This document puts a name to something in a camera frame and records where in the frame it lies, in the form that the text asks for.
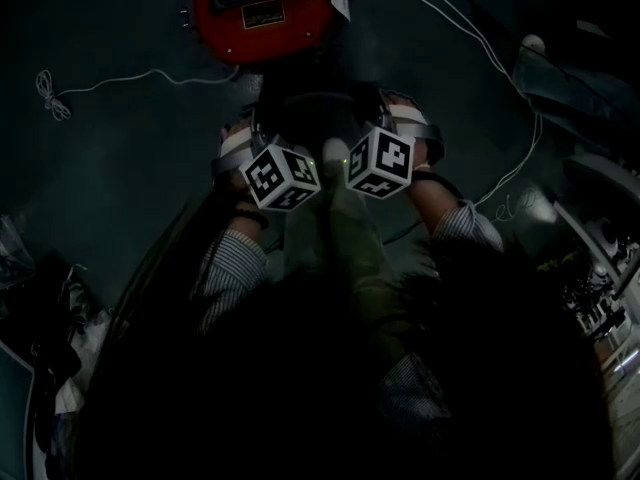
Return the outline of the cluttered rack of pots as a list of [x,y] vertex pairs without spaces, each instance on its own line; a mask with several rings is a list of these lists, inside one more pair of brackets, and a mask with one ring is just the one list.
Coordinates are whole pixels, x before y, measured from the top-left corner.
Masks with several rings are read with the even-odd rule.
[[555,212],[589,262],[568,295],[598,357],[612,424],[616,480],[640,480],[640,174],[591,153],[563,162],[577,201]]

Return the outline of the person's left hand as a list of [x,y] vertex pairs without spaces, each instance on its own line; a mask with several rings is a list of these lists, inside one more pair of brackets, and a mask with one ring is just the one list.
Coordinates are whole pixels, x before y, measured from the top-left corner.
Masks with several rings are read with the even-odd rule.
[[225,125],[220,132],[221,142],[228,141],[234,135],[243,132],[245,129],[251,129],[251,123],[247,120],[239,120],[232,125]]

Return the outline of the person's right hand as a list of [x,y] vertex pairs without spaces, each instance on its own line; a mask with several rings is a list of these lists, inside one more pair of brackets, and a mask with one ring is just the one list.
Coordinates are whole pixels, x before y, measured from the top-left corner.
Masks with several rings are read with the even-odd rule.
[[423,113],[410,99],[395,93],[386,95],[394,132],[399,136],[412,137],[414,145],[414,170],[428,171],[431,168],[428,159],[428,145],[423,133],[428,124]]

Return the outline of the red vacuum cleaner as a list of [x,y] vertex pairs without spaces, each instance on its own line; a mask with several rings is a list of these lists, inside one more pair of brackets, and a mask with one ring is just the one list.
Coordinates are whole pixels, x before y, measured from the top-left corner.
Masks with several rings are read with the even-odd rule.
[[191,29],[219,61],[254,67],[324,46],[349,0],[192,0]]

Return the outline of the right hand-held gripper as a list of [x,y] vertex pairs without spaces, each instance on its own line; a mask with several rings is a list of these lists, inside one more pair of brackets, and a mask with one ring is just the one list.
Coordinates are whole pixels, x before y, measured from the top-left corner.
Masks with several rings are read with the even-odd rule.
[[[395,124],[390,107],[394,103],[394,93],[410,99],[421,111],[411,97],[393,90],[377,89],[377,117],[350,148],[344,167],[346,187],[375,199],[387,199],[402,191],[412,179],[415,139],[399,136],[393,130]],[[423,136],[432,164],[444,156],[445,147],[438,126],[426,120],[428,124]]]

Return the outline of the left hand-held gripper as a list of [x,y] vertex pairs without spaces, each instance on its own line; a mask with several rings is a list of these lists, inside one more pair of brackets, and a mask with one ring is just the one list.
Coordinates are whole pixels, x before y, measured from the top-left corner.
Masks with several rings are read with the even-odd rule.
[[250,202],[267,211],[291,212],[321,190],[315,160],[278,136],[264,137],[258,108],[251,110],[250,129],[220,142],[212,174],[216,181],[227,180],[247,193]]

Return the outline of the person's right forearm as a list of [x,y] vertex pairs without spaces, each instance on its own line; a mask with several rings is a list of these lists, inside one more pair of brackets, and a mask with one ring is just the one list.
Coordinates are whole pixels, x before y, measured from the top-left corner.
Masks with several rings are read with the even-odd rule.
[[432,241],[473,243],[504,252],[503,239],[495,226],[444,177],[419,168],[412,172],[406,192]]

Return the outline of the striped shirt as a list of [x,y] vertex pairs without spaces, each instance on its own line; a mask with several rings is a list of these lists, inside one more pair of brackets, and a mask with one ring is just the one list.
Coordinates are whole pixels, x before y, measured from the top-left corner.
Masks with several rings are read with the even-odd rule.
[[382,379],[378,412],[406,428],[451,417],[438,380],[416,353],[405,355]]

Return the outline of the white shoe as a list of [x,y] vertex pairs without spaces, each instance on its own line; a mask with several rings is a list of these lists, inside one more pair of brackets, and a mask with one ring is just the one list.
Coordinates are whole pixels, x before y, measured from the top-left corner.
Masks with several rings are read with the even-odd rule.
[[349,148],[340,138],[330,138],[322,146],[323,174],[331,177],[344,172],[348,163]]

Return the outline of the olive trousers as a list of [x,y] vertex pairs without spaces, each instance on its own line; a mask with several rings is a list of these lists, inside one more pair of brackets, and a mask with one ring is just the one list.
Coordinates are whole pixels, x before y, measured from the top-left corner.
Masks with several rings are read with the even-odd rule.
[[285,270],[318,271],[323,291],[346,299],[365,340],[391,362],[411,350],[421,331],[409,316],[401,282],[392,269],[364,198],[338,179],[286,217]]

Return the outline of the person's left forearm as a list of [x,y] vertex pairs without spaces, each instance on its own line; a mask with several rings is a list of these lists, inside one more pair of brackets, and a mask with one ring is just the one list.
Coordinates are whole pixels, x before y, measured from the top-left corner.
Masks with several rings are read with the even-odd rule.
[[267,255],[260,244],[269,226],[264,211],[227,180],[214,182],[231,197],[231,212],[206,249],[190,301],[198,307],[197,332],[205,335],[266,280]]

